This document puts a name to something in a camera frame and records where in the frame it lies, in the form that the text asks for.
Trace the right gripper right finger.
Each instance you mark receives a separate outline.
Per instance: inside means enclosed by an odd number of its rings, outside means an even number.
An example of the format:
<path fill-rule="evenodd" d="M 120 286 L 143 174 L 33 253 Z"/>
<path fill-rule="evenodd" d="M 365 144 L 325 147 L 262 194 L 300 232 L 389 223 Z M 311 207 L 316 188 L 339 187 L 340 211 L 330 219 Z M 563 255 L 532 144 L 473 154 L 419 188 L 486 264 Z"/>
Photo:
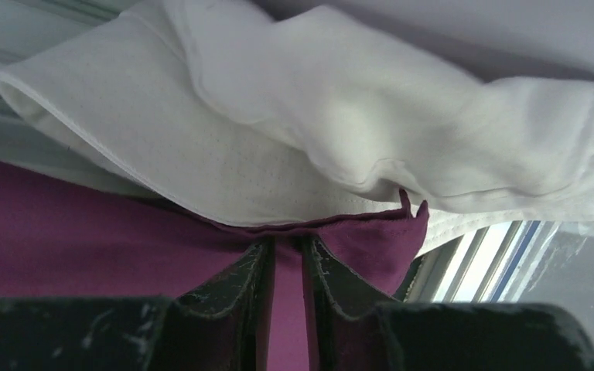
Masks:
<path fill-rule="evenodd" d="M 594 345 L 566 310 L 540 303 L 404 303 L 303 237 L 312 370 L 594 370 Z"/>

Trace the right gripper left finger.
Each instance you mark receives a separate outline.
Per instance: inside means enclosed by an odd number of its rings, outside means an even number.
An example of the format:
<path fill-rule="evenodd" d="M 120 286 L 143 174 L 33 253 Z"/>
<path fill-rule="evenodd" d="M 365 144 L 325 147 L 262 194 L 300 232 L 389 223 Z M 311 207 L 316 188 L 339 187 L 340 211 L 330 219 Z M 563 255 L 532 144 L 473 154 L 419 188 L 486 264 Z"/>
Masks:
<path fill-rule="evenodd" d="M 0 370 L 263 370 L 273 248 L 178 298 L 0 298 Z"/>

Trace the maroon wrap cloth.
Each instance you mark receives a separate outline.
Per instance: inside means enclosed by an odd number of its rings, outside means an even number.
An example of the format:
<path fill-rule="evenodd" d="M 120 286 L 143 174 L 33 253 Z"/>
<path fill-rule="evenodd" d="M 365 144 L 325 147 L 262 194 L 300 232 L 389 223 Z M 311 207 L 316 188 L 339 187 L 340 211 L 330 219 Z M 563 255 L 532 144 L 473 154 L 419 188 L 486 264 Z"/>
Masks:
<path fill-rule="evenodd" d="M 0 297 L 177 296 L 233 263 L 259 237 L 277 240 L 268 368 L 309 367 L 302 258 L 291 243 L 320 236 L 387 294 L 421 248 L 429 212 L 397 209 L 282 226 L 232 227 L 163 210 L 0 162 Z"/>

